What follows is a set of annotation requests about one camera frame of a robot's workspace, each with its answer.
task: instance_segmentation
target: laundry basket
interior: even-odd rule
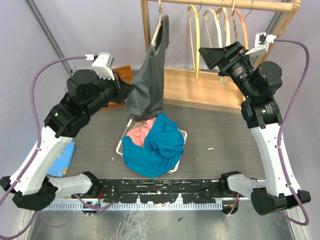
[[[119,143],[118,143],[118,145],[117,145],[117,147],[116,147],[116,150],[115,150],[115,151],[116,151],[116,153],[119,154],[121,157],[123,157],[122,139],[127,135],[127,132],[129,132],[129,131],[134,127],[134,125],[135,125],[136,123],[137,123],[137,122],[134,121],[134,120],[132,120],[132,119],[129,120],[129,122],[128,122],[128,124],[126,125],[126,127],[125,127],[125,129],[124,129],[124,132],[123,132],[123,134],[122,134],[122,136],[121,136],[121,139],[120,139],[120,141],[119,141]],[[183,136],[183,139],[184,139],[184,144],[183,144],[183,146],[185,146],[188,134],[187,134],[185,131],[182,131],[182,130],[180,130],[180,129],[179,129],[179,131],[181,132],[181,134],[182,134],[182,136]],[[174,166],[174,168],[167,172],[168,174],[173,174],[175,171],[177,171],[178,166],[179,166],[179,163],[180,163],[180,160],[181,160],[181,158],[180,158],[179,161],[176,163],[176,165]]]

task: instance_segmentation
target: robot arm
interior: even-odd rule
[[[218,66],[219,76],[230,76],[246,100],[241,104],[241,113],[247,127],[258,145],[265,172],[265,182],[257,182],[245,177],[238,171],[221,175],[221,190],[226,193],[240,193],[251,199],[254,209],[265,215],[298,205],[292,195],[284,173],[277,148],[277,137],[282,124],[282,116],[274,94],[282,86],[282,70],[271,61],[265,61],[253,69],[249,56],[268,51],[269,44],[276,36],[258,33],[255,48],[246,50],[239,42],[223,48],[199,49],[207,67]],[[301,202],[311,200],[307,191],[301,190],[290,166],[283,137],[281,150],[291,187]]]
[[[57,156],[89,123],[92,115],[109,102],[123,103],[132,91],[133,86],[111,70],[113,59],[109,53],[87,55],[87,60],[94,61],[94,71],[78,70],[67,80],[68,92],[44,120],[40,150],[12,191],[12,200],[18,208],[39,211],[56,198],[73,194],[95,196],[100,190],[100,182],[91,172],[64,178],[46,175]],[[17,179],[36,147],[37,143],[13,175],[1,178],[0,185],[5,191]]]

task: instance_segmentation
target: gray shirt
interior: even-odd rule
[[[162,113],[165,54],[168,45],[169,18],[164,15],[155,46],[150,44],[139,73],[131,81],[134,90],[127,98],[125,109],[134,115],[132,118],[135,121],[151,119]]]

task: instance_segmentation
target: white wall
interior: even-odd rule
[[[131,65],[132,68],[140,68],[142,65],[146,51],[140,0],[36,0],[35,2],[66,56],[110,52],[115,56],[115,67]],[[164,2],[162,7],[163,14],[169,16],[170,22],[170,44],[166,51],[166,66],[193,68],[188,5]],[[202,6],[199,12],[203,47],[210,46],[203,17],[207,8]],[[241,12],[245,16],[249,10]],[[254,46],[255,34],[266,30],[273,14],[267,11],[252,11],[248,16],[246,23],[251,47]],[[149,2],[149,15],[151,35],[153,35],[159,18],[157,2]],[[212,29],[211,39],[216,42],[214,20],[212,16],[209,16],[209,19],[209,28]],[[243,43],[239,20],[237,26],[239,41]],[[88,62],[85,64],[77,62],[76,66],[89,66]]]
[[[37,139],[30,107],[30,85],[36,71],[57,57],[27,5],[21,0],[0,2],[0,177],[13,174]],[[61,99],[67,72],[49,68],[35,87],[36,108],[42,122]],[[0,234],[17,233],[22,210],[11,201],[0,207]]]
[[[319,9],[316,0],[302,1],[301,8],[284,32],[283,39],[294,39],[304,42],[310,50],[310,67],[305,84],[292,109],[292,114],[284,130],[286,149],[295,176],[302,189],[311,194],[311,203],[305,205],[309,213],[310,224],[306,231],[310,239],[319,239],[320,207],[320,111],[319,111],[319,14],[312,9]],[[278,63],[283,71],[283,85],[275,98],[279,103],[282,116],[300,81],[304,66],[304,50],[291,43],[277,43],[268,60]]]

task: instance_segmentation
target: clothing rack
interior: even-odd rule
[[[148,1],[158,2],[158,0],[141,0],[144,41],[147,50],[151,42]],[[233,0],[162,0],[162,2],[225,8],[233,6]],[[300,5],[301,0],[292,0],[291,2],[255,0],[253,6],[251,0],[235,1],[236,9],[282,12],[281,19],[270,33],[278,38],[281,37]],[[257,58],[253,67],[256,68],[264,62],[274,47],[275,43],[269,47],[267,53]],[[233,81],[229,78],[228,83],[220,83],[220,77],[217,73],[200,71],[199,80],[196,81],[196,74],[193,70],[172,67],[164,69],[164,103],[240,113],[240,104],[243,99],[243,95],[239,94],[238,87]]]

